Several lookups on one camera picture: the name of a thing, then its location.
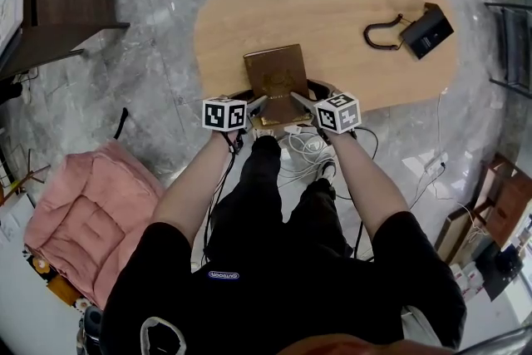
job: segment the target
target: person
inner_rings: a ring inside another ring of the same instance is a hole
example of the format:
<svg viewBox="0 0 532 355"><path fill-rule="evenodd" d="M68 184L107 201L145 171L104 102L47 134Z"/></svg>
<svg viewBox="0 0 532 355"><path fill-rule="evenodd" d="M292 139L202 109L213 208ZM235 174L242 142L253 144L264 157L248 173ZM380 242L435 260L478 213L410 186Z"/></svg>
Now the person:
<svg viewBox="0 0 532 355"><path fill-rule="evenodd" d="M102 320L102 352L437 355L458 348L466 307L450 269L358 142L328 136L374 262L349 257L333 161L283 222L281 149L263 136L214 208L209 262L191 273L191 247L229 155L214 132L165 192L121 271Z"/></svg>

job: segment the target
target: brown book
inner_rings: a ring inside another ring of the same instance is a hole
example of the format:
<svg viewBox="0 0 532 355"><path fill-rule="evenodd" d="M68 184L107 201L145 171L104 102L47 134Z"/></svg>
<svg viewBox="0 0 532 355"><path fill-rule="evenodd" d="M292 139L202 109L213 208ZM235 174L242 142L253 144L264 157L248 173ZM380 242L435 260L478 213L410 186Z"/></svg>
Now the brown book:
<svg viewBox="0 0 532 355"><path fill-rule="evenodd" d="M264 124L289 124L305 112L291 96L308 97L307 73L301 46L290 45L244 55L249 82L256 97L268 96L262 117Z"/></svg>

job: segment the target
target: black device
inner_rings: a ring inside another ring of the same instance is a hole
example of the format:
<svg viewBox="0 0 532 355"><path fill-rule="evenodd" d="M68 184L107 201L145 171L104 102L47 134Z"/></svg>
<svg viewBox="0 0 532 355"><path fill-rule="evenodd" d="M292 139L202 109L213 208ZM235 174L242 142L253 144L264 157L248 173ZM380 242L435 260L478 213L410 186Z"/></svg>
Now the black device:
<svg viewBox="0 0 532 355"><path fill-rule="evenodd" d="M400 45L379 45L371 40L369 32L376 28L395 27L402 21L406 21L402 14L391 22L371 24L364 30L364 39L373 49L380 51L398 51L403 43L407 44L418 59L422 59L440 43L455 32L447 20L441 8L435 3L425 3L425 13L417 21L401 32L402 42Z"/></svg>
<svg viewBox="0 0 532 355"><path fill-rule="evenodd" d="M438 5L425 3L425 10L425 15L401 33L404 43L419 59L455 32Z"/></svg>

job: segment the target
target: wall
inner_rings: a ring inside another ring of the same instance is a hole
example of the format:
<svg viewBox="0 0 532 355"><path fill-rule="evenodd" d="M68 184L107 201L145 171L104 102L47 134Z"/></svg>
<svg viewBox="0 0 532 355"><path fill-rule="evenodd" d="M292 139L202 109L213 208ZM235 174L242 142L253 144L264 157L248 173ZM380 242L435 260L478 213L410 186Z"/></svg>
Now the wall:
<svg viewBox="0 0 532 355"><path fill-rule="evenodd" d="M72 355L81 315L48 290L22 256L32 212L24 195L11 209L20 232L0 248L0 338L15 355Z"/></svg>

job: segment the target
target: wall outlet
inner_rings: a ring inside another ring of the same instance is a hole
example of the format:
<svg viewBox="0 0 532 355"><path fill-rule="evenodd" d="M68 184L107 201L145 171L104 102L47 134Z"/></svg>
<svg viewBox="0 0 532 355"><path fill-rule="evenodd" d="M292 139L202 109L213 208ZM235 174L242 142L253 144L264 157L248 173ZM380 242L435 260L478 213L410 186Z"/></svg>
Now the wall outlet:
<svg viewBox="0 0 532 355"><path fill-rule="evenodd" d="M449 156L446 152L442 152L441 155L435 157L425 166L425 172L428 176L432 176L436 173L440 173L440 170L443 169L441 163L446 163L449 160Z"/></svg>

